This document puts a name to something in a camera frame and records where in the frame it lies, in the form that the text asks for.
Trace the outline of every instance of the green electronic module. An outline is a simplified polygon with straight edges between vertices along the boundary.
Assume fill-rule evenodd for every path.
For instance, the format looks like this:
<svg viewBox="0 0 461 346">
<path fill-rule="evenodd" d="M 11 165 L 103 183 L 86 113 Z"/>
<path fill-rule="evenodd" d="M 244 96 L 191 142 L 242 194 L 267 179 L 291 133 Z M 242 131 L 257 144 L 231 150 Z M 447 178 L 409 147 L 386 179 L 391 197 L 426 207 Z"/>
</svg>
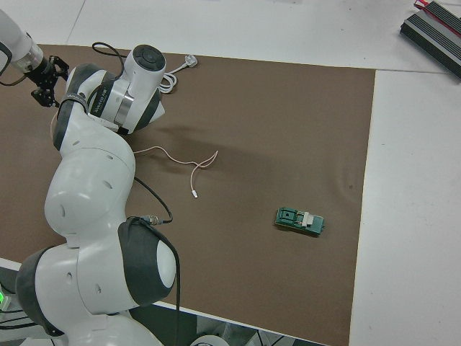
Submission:
<svg viewBox="0 0 461 346">
<path fill-rule="evenodd" d="M 279 208 L 275 224 L 291 227 L 318 236 L 322 233 L 323 218 L 307 211 L 292 208 Z"/>
</svg>

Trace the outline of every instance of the round black cap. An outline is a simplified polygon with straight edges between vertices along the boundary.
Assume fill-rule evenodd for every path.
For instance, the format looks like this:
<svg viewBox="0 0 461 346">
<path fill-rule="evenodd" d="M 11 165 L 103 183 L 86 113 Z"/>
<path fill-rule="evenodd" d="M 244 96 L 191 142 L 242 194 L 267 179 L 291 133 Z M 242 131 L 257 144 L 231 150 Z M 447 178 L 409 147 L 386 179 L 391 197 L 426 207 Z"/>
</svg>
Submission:
<svg viewBox="0 0 461 346">
<path fill-rule="evenodd" d="M 136 63 L 148 71 L 160 71 L 165 67 L 165 57 L 158 49 L 150 45 L 139 45 L 133 51 Z"/>
</svg>

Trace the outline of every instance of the ridged black device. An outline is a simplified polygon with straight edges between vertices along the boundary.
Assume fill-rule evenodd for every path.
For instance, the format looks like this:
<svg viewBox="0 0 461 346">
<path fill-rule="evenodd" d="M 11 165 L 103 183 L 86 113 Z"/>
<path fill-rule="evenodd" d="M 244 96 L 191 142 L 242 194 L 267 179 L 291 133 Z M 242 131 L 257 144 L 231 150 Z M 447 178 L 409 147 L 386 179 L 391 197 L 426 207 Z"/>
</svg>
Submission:
<svg viewBox="0 0 461 346">
<path fill-rule="evenodd" d="M 435 1 L 406 19 L 400 33 L 461 79 L 461 19 Z"/>
</svg>

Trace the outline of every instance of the white robotic arm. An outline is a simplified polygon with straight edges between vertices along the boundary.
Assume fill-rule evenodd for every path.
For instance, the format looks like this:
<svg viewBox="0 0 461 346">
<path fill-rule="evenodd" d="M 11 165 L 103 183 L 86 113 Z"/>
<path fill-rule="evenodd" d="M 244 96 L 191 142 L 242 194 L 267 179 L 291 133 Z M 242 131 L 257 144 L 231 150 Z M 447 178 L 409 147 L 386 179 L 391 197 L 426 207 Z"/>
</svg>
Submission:
<svg viewBox="0 0 461 346">
<path fill-rule="evenodd" d="M 60 73 L 67 79 L 67 69 L 56 71 L 2 11 L 0 51 L 0 71 L 11 63 L 37 85 Z M 142 45 L 130 52 L 120 77 L 84 64 L 68 78 L 53 134 L 63 159 L 45 202 L 47 221 L 66 244 L 28 257 L 16 287 L 29 318 L 66 344 L 161 344 L 118 314 L 167 296 L 179 273 L 168 240 L 142 218 L 125 216 L 135 160 L 114 131 L 132 133 L 164 113 L 158 90 L 164 71 L 164 56 Z M 58 105 L 53 87 L 46 89 L 53 100 L 46 106 Z"/>
</svg>

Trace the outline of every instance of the brown table surface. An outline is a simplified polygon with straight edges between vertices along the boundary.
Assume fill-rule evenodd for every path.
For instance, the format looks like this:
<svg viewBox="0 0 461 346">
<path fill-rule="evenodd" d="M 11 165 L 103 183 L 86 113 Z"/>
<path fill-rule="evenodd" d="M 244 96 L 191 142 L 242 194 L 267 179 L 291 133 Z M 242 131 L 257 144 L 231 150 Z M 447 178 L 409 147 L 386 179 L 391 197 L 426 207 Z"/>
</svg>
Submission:
<svg viewBox="0 0 461 346">
<path fill-rule="evenodd" d="M 116 58 L 91 48 L 44 46 L 75 66 L 95 62 L 118 72 Z M 167 68 L 183 56 L 166 55 Z M 199 57 L 164 96 L 166 114 L 127 138 L 136 175 L 169 205 L 174 222 L 159 227 L 182 260 L 182 306 L 327 345 L 347 345 L 375 71 Z M 11 72 L 1 77 L 12 80 Z M 25 81 L 1 88 L 0 257 L 21 262 L 63 239 L 43 215 L 59 165 L 49 137 L 55 109 L 41 108 Z M 58 87 L 63 94 L 63 83 Z M 318 237 L 274 225 L 279 207 L 323 216 Z M 127 215 L 162 207 L 133 185 Z M 174 302 L 171 294 L 166 301 Z"/>
</svg>

